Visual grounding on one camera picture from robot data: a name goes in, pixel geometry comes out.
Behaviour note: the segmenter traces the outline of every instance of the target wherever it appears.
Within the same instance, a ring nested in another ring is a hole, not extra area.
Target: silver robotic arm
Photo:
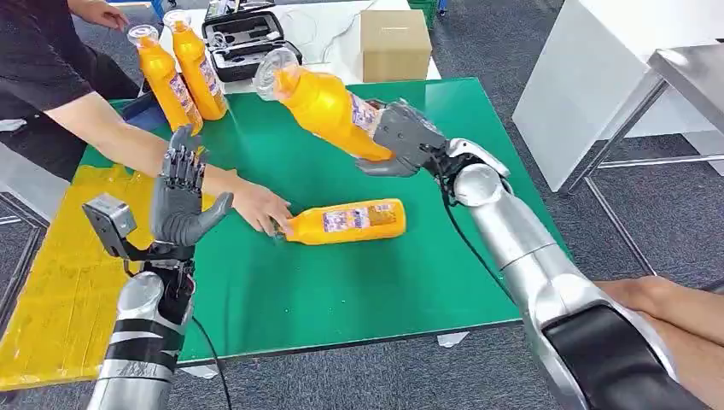
[[[676,382],[672,357],[653,328],[581,274],[514,195],[504,164],[471,141],[446,140],[404,101],[380,108],[374,141],[395,157],[357,166],[377,176],[426,168],[446,206],[457,201],[470,210],[564,408],[707,408]]]
[[[233,199],[222,194],[209,210],[201,211],[205,164],[196,158],[198,140],[190,132],[186,126],[173,135],[156,178],[150,215],[154,241],[148,249],[136,249],[127,241],[136,222],[123,202],[101,194],[83,206],[103,247],[123,259],[131,276],[120,292],[89,410],[166,409],[192,320],[195,244],[224,217]],[[142,261],[142,271],[130,272],[128,261]]]

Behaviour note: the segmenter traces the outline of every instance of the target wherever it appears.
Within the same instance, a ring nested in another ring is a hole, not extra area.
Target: clear bottle cap
[[[259,64],[252,80],[256,93],[265,101],[283,97],[284,90],[280,90],[279,80],[283,79],[281,85],[295,84],[299,78],[298,67],[299,62],[291,50],[282,47],[270,51]]]
[[[163,16],[163,24],[174,32],[188,30],[191,27],[191,16],[186,10],[171,10]]]
[[[158,30],[156,27],[148,24],[131,27],[128,30],[128,41],[136,45],[136,47],[146,47],[150,44],[158,44]]]

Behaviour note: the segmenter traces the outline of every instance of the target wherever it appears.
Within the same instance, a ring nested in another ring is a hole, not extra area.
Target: green tabletop
[[[516,193],[563,241],[477,79],[351,85],[363,98],[405,98],[449,138],[468,138],[511,170]],[[230,112],[201,134],[210,161],[292,202],[292,212],[385,197],[402,200],[405,235],[382,241],[306,246],[253,231],[235,212],[196,251],[195,316],[219,356],[271,354],[375,339],[454,331],[518,318],[447,219],[426,173],[365,176],[354,159],[299,128],[278,102],[228,96]],[[168,137],[167,128],[156,133]],[[88,149],[84,164],[107,166]],[[456,214],[489,260],[472,219]],[[180,360],[210,358],[189,326]]]

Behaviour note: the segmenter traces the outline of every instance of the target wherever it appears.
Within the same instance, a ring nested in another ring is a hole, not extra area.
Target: human knee
[[[631,282],[630,296],[636,300],[634,305],[652,316],[657,316],[671,299],[673,282],[660,276],[644,276]]]

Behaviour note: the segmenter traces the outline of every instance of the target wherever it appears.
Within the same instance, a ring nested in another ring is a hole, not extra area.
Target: yellow mat
[[[0,342],[0,390],[96,377],[128,277],[121,260],[103,250],[81,205],[102,192],[128,203],[138,226],[129,239],[146,248],[152,183],[118,165],[79,167]]]

